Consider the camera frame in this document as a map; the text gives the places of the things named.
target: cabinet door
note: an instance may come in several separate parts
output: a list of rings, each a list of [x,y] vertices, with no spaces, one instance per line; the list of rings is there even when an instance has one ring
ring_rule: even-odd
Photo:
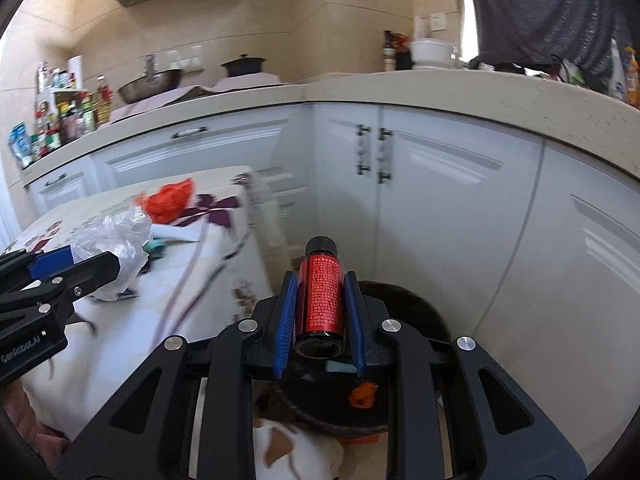
[[[385,108],[390,180],[380,185],[376,280],[429,301],[471,332],[506,272],[542,142],[497,124]]]
[[[476,337],[591,470],[640,404],[640,185],[561,149]]]
[[[29,184],[39,215],[60,204],[100,192],[91,155],[85,155]]]
[[[336,242],[344,269],[361,280],[371,280],[374,269],[378,186],[372,150],[379,114],[377,106],[316,105],[317,234]],[[358,171],[358,150],[370,171]]]
[[[225,166],[251,166],[276,195],[289,245],[311,236],[309,106],[237,112],[176,124],[95,154],[105,189]]]

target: drawer handle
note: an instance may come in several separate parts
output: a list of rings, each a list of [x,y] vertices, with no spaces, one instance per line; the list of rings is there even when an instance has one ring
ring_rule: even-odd
[[[356,174],[361,175],[371,168],[366,164],[369,161],[369,136],[367,135],[371,128],[364,124],[358,124],[356,136],[358,142],[356,144]]]
[[[66,173],[61,174],[60,176],[57,176],[56,178],[53,178],[51,180],[47,180],[44,183],[44,187],[49,187],[49,186],[53,186],[54,184],[59,183],[61,180],[65,180],[66,179]]]
[[[201,126],[199,128],[193,128],[191,130],[184,130],[183,132],[177,132],[171,136],[172,139],[181,139],[182,137],[189,137],[192,135],[203,134],[204,132],[208,132],[209,129],[206,126]]]
[[[391,180],[391,137],[393,132],[380,128],[378,133],[378,183]]]

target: floral tablecloth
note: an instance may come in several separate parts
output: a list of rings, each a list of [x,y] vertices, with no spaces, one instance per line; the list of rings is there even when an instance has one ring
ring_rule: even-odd
[[[64,246],[80,226],[187,177],[194,195],[173,224],[199,222],[200,241],[170,242],[166,256],[137,278],[137,298],[76,301],[86,322],[68,325],[68,347],[23,377],[38,419],[71,439],[165,337],[215,336],[277,292],[290,269],[277,202],[248,167],[199,171],[58,206],[6,249]]]

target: person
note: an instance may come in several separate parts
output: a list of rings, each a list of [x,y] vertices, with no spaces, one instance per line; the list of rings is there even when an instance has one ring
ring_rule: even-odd
[[[36,419],[29,397],[18,379],[0,390],[1,407],[24,441],[36,452],[52,473],[69,440]]]
[[[582,72],[608,80],[611,39],[632,44],[616,0],[474,0],[479,62],[533,68],[566,58]]]

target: black pot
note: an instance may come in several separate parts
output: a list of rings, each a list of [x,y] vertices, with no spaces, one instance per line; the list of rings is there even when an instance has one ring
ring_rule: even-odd
[[[226,75],[228,77],[236,77],[262,72],[263,61],[265,61],[265,59],[261,57],[247,57],[246,54],[241,54],[238,59],[227,61],[220,66],[226,69]]]

